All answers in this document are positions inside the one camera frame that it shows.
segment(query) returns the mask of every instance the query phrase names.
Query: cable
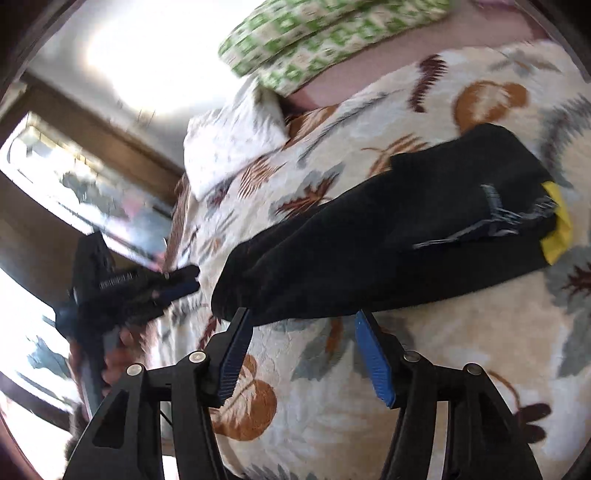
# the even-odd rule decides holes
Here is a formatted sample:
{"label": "cable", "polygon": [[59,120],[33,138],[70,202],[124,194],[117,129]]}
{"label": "cable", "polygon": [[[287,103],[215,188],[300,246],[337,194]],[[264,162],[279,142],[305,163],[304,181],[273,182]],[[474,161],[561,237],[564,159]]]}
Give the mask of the cable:
{"label": "cable", "polygon": [[170,419],[164,414],[162,410],[160,410],[160,415],[171,427],[173,426],[173,422],[170,421]]}

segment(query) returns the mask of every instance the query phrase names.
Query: bed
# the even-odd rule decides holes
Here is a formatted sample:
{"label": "bed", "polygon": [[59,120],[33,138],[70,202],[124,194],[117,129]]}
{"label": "bed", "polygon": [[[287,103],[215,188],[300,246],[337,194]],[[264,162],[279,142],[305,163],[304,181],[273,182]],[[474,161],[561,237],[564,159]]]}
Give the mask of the bed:
{"label": "bed", "polygon": [[[572,248],[544,271],[376,318],[434,364],[481,364],[544,479],[562,478],[591,437],[590,100],[591,86],[551,41],[446,50],[292,119],[281,151],[253,159],[201,202],[185,181],[166,267],[198,264],[202,289],[152,326],[149,366],[173,364],[227,328],[210,301],[237,244],[380,174],[392,155],[502,125],[560,185]],[[443,467],[445,410],[429,478]],[[256,328],[234,396],[212,411],[225,465],[253,480],[379,478],[396,419],[375,396],[349,317]]]}

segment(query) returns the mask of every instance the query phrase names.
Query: wall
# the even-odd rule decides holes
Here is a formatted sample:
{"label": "wall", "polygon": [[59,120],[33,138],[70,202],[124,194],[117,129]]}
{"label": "wall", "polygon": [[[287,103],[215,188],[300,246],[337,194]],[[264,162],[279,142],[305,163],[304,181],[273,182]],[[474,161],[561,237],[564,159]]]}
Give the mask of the wall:
{"label": "wall", "polygon": [[[217,47],[260,2],[87,0],[30,70],[181,166],[189,119],[223,105],[240,84]],[[130,101],[139,92],[143,101]],[[155,111],[147,127],[142,109],[148,119]]]}

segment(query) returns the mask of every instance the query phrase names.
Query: white fabric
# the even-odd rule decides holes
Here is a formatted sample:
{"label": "white fabric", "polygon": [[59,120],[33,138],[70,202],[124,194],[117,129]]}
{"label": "white fabric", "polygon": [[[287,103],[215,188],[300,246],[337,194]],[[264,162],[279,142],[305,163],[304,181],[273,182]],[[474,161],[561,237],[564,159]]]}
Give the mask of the white fabric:
{"label": "white fabric", "polygon": [[277,97],[248,77],[231,103],[189,122],[184,159],[196,199],[287,140]]}

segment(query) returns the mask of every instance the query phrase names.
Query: window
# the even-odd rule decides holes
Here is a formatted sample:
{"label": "window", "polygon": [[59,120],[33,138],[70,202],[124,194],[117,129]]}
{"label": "window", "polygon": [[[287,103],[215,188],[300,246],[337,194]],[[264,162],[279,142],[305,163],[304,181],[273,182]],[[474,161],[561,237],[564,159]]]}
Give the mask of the window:
{"label": "window", "polygon": [[109,247],[157,268],[171,208],[29,113],[0,149],[0,170],[60,219]]}

